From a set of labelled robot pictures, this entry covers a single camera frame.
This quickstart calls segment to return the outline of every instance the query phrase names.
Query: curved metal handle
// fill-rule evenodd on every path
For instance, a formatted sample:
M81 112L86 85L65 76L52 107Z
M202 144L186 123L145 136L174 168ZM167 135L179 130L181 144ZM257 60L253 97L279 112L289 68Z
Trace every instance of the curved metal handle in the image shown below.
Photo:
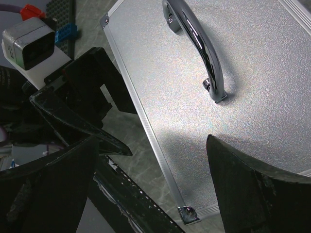
M170 29L176 33L182 28L196 46L208 73L203 86L216 103L222 101L227 97L222 69L215 49L195 14L184 0L163 0L163 13Z

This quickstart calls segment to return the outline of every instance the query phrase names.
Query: marbled floor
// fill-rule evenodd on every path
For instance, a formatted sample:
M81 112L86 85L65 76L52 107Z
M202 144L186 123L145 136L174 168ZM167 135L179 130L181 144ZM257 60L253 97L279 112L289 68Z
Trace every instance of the marbled floor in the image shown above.
M75 43L75 58L91 47L103 47L116 65L113 53L99 20L116 0L76 0L76 25L81 38ZM103 86L108 102L113 100ZM137 115L121 113L114 106L103 120L103 129L127 144L132 157L112 155L111 158L187 233L224 233L220 216L183 226L177 207Z

